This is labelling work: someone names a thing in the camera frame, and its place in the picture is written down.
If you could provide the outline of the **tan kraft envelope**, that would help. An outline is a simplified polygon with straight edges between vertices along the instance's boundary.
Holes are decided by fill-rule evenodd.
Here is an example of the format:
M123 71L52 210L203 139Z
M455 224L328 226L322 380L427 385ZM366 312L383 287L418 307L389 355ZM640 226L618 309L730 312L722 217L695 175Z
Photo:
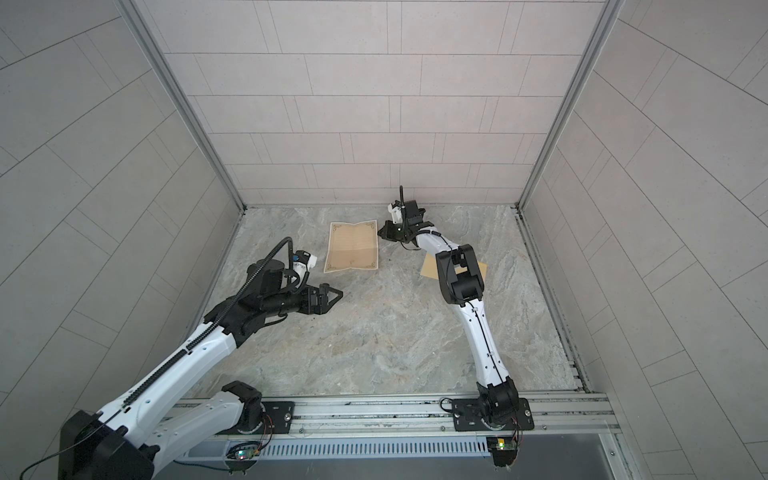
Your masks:
M478 267L479 267L481 276L483 278L486 278L487 277L487 265L485 263L483 263L483 262L479 262L478 263ZM432 254L427 253L425 255L425 258L424 258L424 261L423 261L423 264L422 264L422 267L421 267L421 270L420 270L420 275L425 277L425 278L429 278L429 279L433 279L433 280L437 280L438 279L437 263L436 263L436 260L435 260L435 258L434 258L434 256Z

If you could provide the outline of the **beige lined letter paper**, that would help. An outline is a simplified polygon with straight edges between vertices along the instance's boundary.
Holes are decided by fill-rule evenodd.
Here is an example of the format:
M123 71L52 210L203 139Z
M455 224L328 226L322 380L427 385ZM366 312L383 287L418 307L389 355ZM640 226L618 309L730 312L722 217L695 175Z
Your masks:
M379 247L377 221L330 224L325 273L345 270L377 270Z

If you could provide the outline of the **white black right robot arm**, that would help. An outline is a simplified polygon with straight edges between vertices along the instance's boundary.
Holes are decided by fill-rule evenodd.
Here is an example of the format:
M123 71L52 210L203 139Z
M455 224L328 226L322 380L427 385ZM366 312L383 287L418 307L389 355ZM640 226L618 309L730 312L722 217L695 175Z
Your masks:
M474 249L445 237L424 219L425 210L414 200L396 200L388 206L388 211L391 218L378 231L378 236L403 245L411 243L433 256L440 292L457 313L470 344L481 418L493 428L506 425L515 419L520 397L487 321L483 302L485 283Z

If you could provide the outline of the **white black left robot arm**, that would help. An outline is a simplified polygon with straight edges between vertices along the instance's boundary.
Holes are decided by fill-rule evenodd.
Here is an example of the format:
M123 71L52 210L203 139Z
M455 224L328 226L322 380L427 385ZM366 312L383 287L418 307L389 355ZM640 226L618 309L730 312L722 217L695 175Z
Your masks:
M261 393L242 382L172 419L171 408L204 374L259 330L289 314L324 315L342 298L327 283L312 286L315 257L282 239L250 265L246 280L217 304L159 366L97 413L77 412L60 432L61 479L152 479L183 453L232 428L251 433L265 426Z

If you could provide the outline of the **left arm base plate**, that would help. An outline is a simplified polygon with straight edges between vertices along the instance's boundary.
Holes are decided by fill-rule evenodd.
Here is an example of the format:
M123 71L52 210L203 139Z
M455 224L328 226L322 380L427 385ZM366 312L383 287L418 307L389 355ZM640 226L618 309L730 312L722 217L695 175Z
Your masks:
M295 403L291 401L266 401L258 407L246 405L235 425L219 435L287 434L294 410Z

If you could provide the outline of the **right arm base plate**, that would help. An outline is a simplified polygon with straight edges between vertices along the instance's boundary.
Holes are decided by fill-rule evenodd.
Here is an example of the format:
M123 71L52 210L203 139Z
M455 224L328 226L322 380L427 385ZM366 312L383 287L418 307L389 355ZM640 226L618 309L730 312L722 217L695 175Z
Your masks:
M452 416L457 432L480 431L532 431L535 428L532 410L526 398L521 398L519 407L511 418L504 423L489 422L483 416L478 399L446 398L448 407L440 404L440 408Z

